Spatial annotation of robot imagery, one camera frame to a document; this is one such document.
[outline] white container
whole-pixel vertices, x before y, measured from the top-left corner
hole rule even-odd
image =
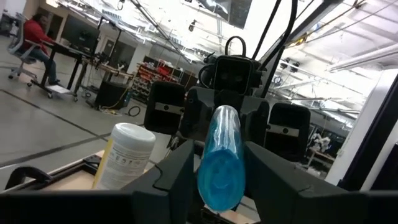
[[[118,190],[138,178],[155,146],[155,135],[135,124],[116,124],[95,175],[93,189]]]

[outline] gray floor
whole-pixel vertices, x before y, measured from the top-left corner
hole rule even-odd
[[[113,116],[91,109],[81,97],[84,94],[82,91],[79,92],[78,102],[73,102],[72,96],[68,95],[54,96],[50,100],[39,87],[28,88],[26,83],[30,78],[25,75],[9,80],[7,76],[10,70],[1,67],[20,64],[19,59],[9,55],[6,50],[9,41],[8,38],[0,37],[0,191],[16,167],[29,165],[46,172],[54,170],[101,151],[106,145],[107,134],[116,123],[143,123],[146,109],[138,102],[130,102],[129,106],[139,105],[139,116]],[[66,86],[75,64],[74,59],[56,55],[55,61],[58,78]],[[41,63],[24,67],[41,80],[44,73]],[[101,75],[92,70],[90,80],[85,81],[99,86]],[[165,157],[170,138],[164,134],[155,135],[155,148],[150,156],[154,163]],[[147,167],[152,166],[153,163],[148,163]],[[238,212],[258,220],[253,201],[244,198],[243,204]]]

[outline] blue jeans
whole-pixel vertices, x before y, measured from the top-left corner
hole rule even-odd
[[[50,57],[41,49],[33,49],[29,56],[44,63],[45,69],[49,73],[49,83],[54,83],[57,80],[57,69],[54,60],[50,63]]]

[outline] man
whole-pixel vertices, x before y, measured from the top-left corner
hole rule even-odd
[[[49,71],[49,84],[57,85],[59,80],[57,80],[57,70],[55,62],[50,63],[50,57],[44,47],[42,41],[54,42],[50,37],[44,34],[44,29],[47,26],[48,20],[43,14],[36,14],[32,19],[28,20],[24,24],[24,38],[25,40],[30,40],[32,42],[40,44],[40,48],[33,49],[29,56],[40,60],[44,63],[45,69]],[[27,50],[31,46],[30,43],[24,42],[22,48]]]

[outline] shelving unit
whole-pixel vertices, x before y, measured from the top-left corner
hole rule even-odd
[[[174,82],[178,80],[160,70],[147,64],[138,64],[137,75],[132,81],[132,97],[142,103],[147,103],[150,87],[155,81]]]

